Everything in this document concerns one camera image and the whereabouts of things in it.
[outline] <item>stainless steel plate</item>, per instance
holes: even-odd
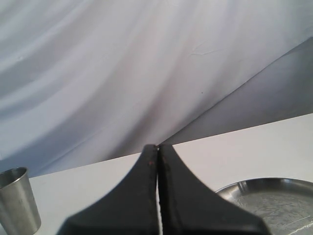
[[[273,235],[313,235],[313,183],[285,178],[241,181],[217,191],[263,218]]]

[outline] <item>metal cup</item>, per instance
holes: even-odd
[[[41,226],[25,167],[0,173],[0,223],[8,235],[33,235]]]

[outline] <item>cup rim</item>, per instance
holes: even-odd
[[[13,170],[22,170],[21,174],[12,182],[8,183],[7,185],[3,186],[0,188],[0,190],[18,182],[21,178],[23,178],[27,173],[28,169],[26,167],[17,167],[17,168],[12,168],[3,172],[0,172],[0,178],[3,177],[4,175],[8,174],[9,172],[12,172]]]

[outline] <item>white table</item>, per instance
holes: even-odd
[[[188,167],[211,189],[251,178],[313,181],[313,114],[175,145]],[[54,235],[66,217],[108,193],[139,154],[31,179],[42,226]],[[5,232],[0,228],[0,235]]]

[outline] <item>black plastic jaw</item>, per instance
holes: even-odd
[[[270,235],[262,219],[223,200],[160,145],[158,190],[164,235]]]
[[[157,147],[146,145],[125,178],[105,197],[68,218],[59,235],[158,235]]]

